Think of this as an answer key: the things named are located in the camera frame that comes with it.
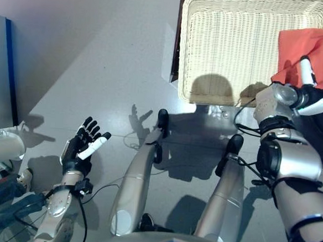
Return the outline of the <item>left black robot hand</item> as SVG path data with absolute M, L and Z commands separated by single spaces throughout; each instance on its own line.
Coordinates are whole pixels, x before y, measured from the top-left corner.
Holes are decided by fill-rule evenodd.
M 68 140 L 60 155 L 62 172 L 78 171 L 87 177 L 91 171 L 91 156 L 111 138 L 110 132 L 100 133 L 100 126 L 92 117 L 88 117 L 78 127 L 73 138 Z

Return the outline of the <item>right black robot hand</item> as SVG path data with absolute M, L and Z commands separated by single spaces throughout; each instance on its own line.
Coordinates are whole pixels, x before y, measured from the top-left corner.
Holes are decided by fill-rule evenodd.
M 301 116 L 323 113 L 323 89 L 317 88 L 317 80 L 308 56 L 300 59 L 302 86 L 295 88 L 296 101 L 290 108 Z

